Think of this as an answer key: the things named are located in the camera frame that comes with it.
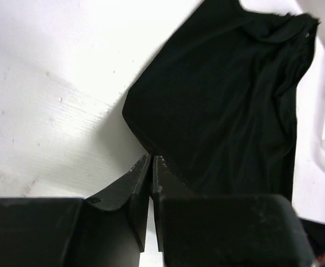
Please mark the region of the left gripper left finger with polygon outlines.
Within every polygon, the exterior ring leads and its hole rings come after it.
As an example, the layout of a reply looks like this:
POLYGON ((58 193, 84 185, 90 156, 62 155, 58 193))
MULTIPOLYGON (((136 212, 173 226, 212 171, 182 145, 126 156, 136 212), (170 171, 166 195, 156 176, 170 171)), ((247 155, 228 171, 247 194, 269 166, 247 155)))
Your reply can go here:
POLYGON ((150 184, 151 155, 143 155, 123 176, 85 199, 99 211, 125 209, 140 252, 145 249, 150 184))

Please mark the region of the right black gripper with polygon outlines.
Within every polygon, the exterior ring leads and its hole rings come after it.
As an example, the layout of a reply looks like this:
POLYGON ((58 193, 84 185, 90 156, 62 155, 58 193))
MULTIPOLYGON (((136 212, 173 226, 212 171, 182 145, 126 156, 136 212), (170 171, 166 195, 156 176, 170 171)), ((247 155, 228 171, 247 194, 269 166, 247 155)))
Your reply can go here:
POLYGON ((306 219, 301 222, 314 255, 301 266, 325 266, 325 224, 306 219))

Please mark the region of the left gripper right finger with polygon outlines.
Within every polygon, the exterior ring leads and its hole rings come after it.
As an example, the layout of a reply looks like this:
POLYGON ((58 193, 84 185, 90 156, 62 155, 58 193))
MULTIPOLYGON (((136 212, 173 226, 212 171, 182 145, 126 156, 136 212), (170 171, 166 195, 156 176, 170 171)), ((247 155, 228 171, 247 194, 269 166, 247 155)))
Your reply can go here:
POLYGON ((195 253, 201 249, 202 199, 172 174, 162 156, 153 159, 152 199, 158 250, 195 253))

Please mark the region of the black tank top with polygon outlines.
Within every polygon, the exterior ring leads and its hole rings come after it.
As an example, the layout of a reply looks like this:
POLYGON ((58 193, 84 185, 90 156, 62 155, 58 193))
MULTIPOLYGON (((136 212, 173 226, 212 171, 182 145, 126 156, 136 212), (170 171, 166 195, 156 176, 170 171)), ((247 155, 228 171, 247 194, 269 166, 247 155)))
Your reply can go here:
POLYGON ((291 199, 296 90, 318 25, 204 1, 130 87, 122 116, 195 192, 291 199))

